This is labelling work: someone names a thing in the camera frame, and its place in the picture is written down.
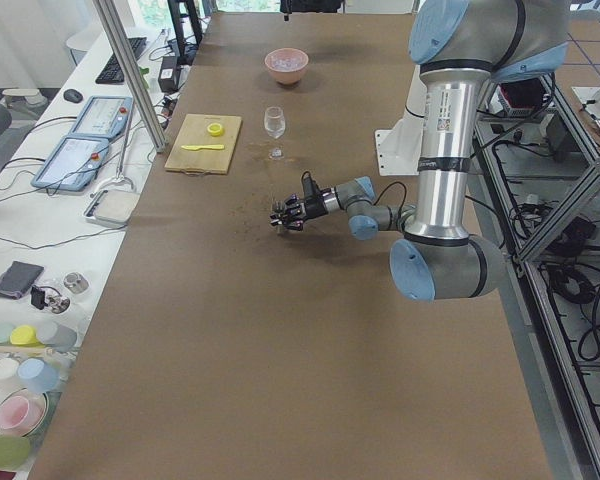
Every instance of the blue joint cap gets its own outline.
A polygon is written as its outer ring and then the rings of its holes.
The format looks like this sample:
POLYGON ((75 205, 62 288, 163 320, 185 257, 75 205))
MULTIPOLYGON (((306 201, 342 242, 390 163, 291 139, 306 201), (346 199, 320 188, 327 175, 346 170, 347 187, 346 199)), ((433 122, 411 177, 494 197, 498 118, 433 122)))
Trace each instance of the blue joint cap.
POLYGON ((369 177, 356 178, 356 182, 358 182, 358 185, 362 187, 364 193, 371 201, 376 199, 376 192, 373 191, 373 184, 371 183, 371 179, 369 177))
POLYGON ((371 240, 378 233, 378 222, 367 215, 354 215, 349 219, 349 229, 358 240, 371 240))
POLYGON ((436 297, 433 276, 422 254, 409 240, 398 240, 389 256, 393 283, 411 300, 432 301, 436 297))
POLYGON ((411 59, 422 65, 438 55, 456 33, 468 7, 469 0, 428 0, 411 30, 411 59))
POLYGON ((491 80, 496 83, 517 82, 536 78, 555 71, 567 56, 568 44, 562 43, 494 72, 491 80))

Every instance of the white curtain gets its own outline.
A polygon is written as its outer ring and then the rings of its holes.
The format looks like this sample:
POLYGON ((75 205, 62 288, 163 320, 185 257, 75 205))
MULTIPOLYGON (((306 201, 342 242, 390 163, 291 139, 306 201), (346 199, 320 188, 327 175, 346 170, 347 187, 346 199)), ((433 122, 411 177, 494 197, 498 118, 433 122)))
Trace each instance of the white curtain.
POLYGON ((90 20, 90 0, 0 0, 0 88, 61 87, 74 68, 67 38, 90 20))

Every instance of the blue cup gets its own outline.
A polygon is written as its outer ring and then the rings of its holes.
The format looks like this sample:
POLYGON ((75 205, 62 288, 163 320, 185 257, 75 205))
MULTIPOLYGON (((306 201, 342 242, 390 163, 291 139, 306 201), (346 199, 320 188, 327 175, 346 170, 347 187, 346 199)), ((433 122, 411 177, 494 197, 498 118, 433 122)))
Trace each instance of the blue cup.
POLYGON ((33 393, 46 393, 58 383, 58 372, 39 358, 29 358, 18 367, 20 381, 33 393))

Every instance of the brown table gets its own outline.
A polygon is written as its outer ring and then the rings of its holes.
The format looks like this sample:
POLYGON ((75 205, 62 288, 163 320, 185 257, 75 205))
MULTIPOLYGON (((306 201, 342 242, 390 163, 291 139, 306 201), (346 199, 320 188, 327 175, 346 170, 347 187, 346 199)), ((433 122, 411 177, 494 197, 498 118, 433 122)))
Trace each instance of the brown table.
POLYGON ((390 277, 395 233, 359 242, 342 213, 268 224, 304 170, 389 183, 373 132, 402 114, 411 23, 213 17, 168 134, 186 113, 241 115, 233 164, 188 177, 156 159, 31 480, 550 478, 497 294, 414 303, 390 277), (281 46, 311 57, 295 87, 265 72, 281 46))

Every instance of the wine glass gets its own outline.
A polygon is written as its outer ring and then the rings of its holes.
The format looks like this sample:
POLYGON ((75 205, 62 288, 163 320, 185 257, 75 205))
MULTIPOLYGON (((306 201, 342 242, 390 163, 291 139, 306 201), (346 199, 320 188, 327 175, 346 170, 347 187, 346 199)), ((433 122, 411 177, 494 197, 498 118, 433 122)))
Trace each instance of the wine glass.
MULTIPOLYGON (((284 133, 285 128, 286 122, 282 107, 268 107, 264 111, 264 129, 267 131, 267 134, 275 140, 278 140, 284 133)), ((269 158, 273 160, 284 158, 284 153, 282 152, 282 146, 280 144, 269 150, 269 158)))

